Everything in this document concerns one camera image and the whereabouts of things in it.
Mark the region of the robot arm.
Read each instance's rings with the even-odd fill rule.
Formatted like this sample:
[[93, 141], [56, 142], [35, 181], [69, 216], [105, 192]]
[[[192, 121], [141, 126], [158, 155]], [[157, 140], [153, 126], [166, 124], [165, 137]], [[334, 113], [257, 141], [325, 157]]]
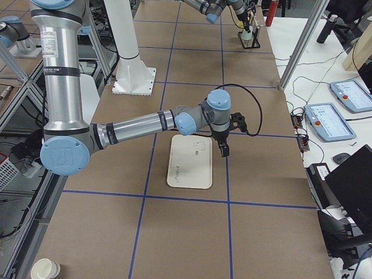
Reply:
[[40, 151], [44, 167], [61, 176], [84, 169], [92, 154], [109, 145], [177, 129], [191, 135], [209, 127], [222, 156], [229, 154], [227, 137], [231, 125], [231, 98], [216, 89], [196, 107], [178, 106], [133, 119], [111, 122], [103, 115], [122, 116], [126, 104], [120, 94], [150, 95], [156, 69], [140, 58], [133, 15], [128, 1], [106, 1], [119, 52], [116, 81], [98, 105], [96, 121], [83, 118], [77, 34], [87, 20], [87, 1], [31, 1], [31, 17], [40, 30], [49, 120], [44, 126]]
[[206, 16], [209, 23], [214, 24], [221, 16], [224, 8], [232, 8], [237, 19], [243, 24], [243, 29], [251, 32], [250, 26], [252, 25], [249, 18], [249, 12], [254, 10], [255, 3], [250, 4], [248, 1], [197, 1], [197, 0], [184, 0], [188, 6], [194, 8], [199, 13]]

